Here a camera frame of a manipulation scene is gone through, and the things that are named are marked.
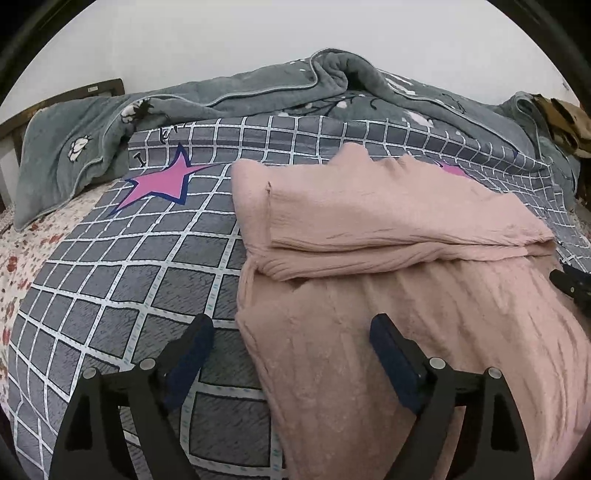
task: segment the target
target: brown cloth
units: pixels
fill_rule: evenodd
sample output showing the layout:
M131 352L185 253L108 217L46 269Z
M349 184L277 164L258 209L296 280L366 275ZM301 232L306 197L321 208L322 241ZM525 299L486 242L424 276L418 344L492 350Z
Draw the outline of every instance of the brown cloth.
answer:
M238 322L293 480L382 480L414 422L369 343L387 313L428 356L500 368L538 480L591 419L591 346L547 280L553 236L513 194L345 144L326 166L239 160ZM456 412L434 478L449 467Z
M544 114L554 142L570 154L591 158L591 119L572 103L541 95L533 100Z

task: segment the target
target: screw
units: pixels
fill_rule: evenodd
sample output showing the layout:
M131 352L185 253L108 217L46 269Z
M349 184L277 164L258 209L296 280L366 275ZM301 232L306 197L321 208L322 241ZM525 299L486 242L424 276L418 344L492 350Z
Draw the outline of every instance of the screw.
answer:
M498 368L495 368L495 367L490 367L490 368L488 369L488 374L489 374L489 375L490 375L492 378L496 378L496 379L499 379L500 377L502 377L502 376L503 376L502 372L501 372L501 371L500 371Z
M142 370L152 370L156 366L156 360L153 358L144 358L140 363L139 367Z
M84 372L82 372L82 376L87 380L94 377L95 375L96 375L96 368L94 368L94 367L87 368L86 370L84 370Z
M437 369L437 370L441 370L443 368L445 368L445 360L443 360L443 358L439 358L438 356L434 356L433 358L431 358L429 360L429 365L431 365L433 368Z

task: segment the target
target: star print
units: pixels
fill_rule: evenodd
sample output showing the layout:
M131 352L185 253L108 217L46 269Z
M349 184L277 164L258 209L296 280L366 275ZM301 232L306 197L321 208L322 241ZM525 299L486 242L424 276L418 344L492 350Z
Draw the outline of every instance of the star print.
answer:
M187 151L179 144L174 160L168 167L161 171L127 179L134 187L115 207L111 215L149 195L184 205L187 200L187 188L191 173L211 166L212 164L191 165Z
M470 178L460 167L456 167L455 165L448 165L445 162L435 161L435 163L439 165L443 169L443 171L446 171L447 173L451 173L452 175L458 175L459 177L466 177L467 179Z

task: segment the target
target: grid pattern bed sheet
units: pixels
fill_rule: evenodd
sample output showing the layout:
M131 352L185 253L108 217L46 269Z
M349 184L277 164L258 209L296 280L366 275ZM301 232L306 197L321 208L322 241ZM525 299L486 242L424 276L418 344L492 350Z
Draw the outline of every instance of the grid pattern bed sheet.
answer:
M117 182L57 247L23 300L9 350L9 407L32 478L47 477L61 418L84 369L130 369L157 355L199 312L214 319L215 347L171 417L181 445L204 480L287 477L233 319L246 253L230 165L237 158L321 163L347 141L363 144L374 160L410 153L458 166L496 192L514 192L553 230L563 261L590 270L589 241L571 224L548 165L516 151L408 121L257 115L138 132L129 142L130 177L170 165L179 144L192 165L207 168L191 175L184 203L146 196L111 215L132 188ZM139 477L149 478L131 415L125 409L121 415Z

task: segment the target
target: floral sheet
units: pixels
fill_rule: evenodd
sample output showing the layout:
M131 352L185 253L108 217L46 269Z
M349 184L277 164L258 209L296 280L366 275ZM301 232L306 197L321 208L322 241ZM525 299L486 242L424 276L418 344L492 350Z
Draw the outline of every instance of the floral sheet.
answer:
M84 192L65 208L35 221L21 233L12 226L0 233L0 405L6 412L7 347L21 300L62 237L80 223L111 186L112 183L104 184Z

